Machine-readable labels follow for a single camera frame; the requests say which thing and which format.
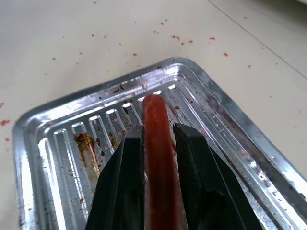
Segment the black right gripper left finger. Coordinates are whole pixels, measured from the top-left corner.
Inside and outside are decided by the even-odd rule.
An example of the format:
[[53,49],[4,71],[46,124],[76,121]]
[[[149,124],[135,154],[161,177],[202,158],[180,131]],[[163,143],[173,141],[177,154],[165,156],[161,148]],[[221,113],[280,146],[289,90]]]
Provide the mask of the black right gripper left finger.
[[127,131],[99,175],[87,230],[144,229],[143,126]]

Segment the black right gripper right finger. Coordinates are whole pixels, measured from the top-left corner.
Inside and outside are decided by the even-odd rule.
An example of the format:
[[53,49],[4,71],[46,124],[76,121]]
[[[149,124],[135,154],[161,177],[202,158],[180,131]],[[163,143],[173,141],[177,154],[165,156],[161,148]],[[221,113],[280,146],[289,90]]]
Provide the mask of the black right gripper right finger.
[[188,229],[260,230],[235,174],[205,137],[181,123],[173,131]]

